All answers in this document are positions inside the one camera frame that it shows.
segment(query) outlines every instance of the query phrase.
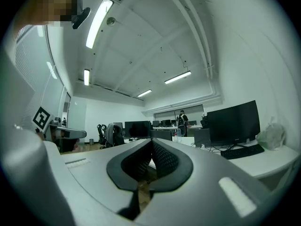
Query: plastic bag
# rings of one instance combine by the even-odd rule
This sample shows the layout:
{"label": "plastic bag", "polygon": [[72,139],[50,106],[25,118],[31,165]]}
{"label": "plastic bag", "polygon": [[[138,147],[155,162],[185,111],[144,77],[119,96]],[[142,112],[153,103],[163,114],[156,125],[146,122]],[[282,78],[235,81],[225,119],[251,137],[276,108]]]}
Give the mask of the plastic bag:
{"label": "plastic bag", "polygon": [[259,145],[272,151],[281,147],[284,139],[284,127],[278,123],[270,123],[264,131],[260,132],[256,136],[256,140]]}

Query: white ceiling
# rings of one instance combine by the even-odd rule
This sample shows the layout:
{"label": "white ceiling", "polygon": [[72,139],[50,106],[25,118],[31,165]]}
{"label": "white ceiling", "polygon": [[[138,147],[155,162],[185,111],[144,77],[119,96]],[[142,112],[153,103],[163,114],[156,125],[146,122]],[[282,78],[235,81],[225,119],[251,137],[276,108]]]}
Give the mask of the white ceiling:
{"label": "white ceiling", "polygon": [[89,49],[87,34],[102,0],[83,0],[91,14],[77,31],[77,44],[65,41],[65,47],[77,47],[77,65],[72,66],[78,68],[78,79],[90,69],[90,83],[136,97],[148,89],[162,92],[164,81],[187,71],[184,65],[192,72],[189,80],[206,76],[196,40],[172,0],[114,1],[106,19],[112,16],[117,23],[109,27],[105,19]]}

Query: office room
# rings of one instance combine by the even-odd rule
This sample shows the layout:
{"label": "office room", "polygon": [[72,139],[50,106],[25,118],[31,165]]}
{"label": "office room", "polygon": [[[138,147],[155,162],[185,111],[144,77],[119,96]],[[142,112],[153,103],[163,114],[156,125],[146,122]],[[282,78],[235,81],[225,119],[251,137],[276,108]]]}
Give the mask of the office room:
{"label": "office room", "polygon": [[301,43],[277,0],[64,0],[77,15],[59,17],[43,1],[1,44],[1,176],[18,209],[47,225],[280,220]]}

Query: white desk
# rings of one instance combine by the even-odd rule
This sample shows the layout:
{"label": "white desk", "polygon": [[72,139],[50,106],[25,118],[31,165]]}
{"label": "white desk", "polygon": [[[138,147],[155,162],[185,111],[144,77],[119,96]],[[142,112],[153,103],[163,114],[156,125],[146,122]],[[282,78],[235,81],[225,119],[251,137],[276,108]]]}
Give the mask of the white desk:
{"label": "white desk", "polygon": [[[195,126],[187,126],[187,129],[197,129],[197,128],[203,128],[201,125],[195,125]],[[154,127],[154,130],[173,130],[178,129],[177,126],[172,127]]]}
{"label": "white desk", "polygon": [[[191,146],[192,150],[207,150],[198,147],[196,148],[195,145],[192,146],[193,143],[194,143],[193,137],[182,137],[181,144]],[[255,145],[255,144],[257,144],[257,142],[253,141],[248,145]],[[232,159],[229,161],[255,178],[264,178],[273,175],[277,172],[280,172],[283,169],[289,168],[290,165],[292,165],[292,163],[298,157],[299,157],[298,152],[294,151],[293,149],[287,146],[283,146],[279,148],[279,150],[277,151],[269,151],[267,149],[264,149],[263,153],[259,153],[253,156]],[[151,160],[150,166],[156,168],[153,160]]]}

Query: keyboard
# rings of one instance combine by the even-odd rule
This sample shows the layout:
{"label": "keyboard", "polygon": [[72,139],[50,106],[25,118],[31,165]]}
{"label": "keyboard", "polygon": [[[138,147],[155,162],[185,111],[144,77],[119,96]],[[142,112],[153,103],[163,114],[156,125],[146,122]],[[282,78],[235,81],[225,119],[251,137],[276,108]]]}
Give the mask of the keyboard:
{"label": "keyboard", "polygon": [[252,156],[263,152],[264,149],[259,144],[256,144],[241,149],[222,151],[221,156],[228,160],[231,160],[246,156]]}

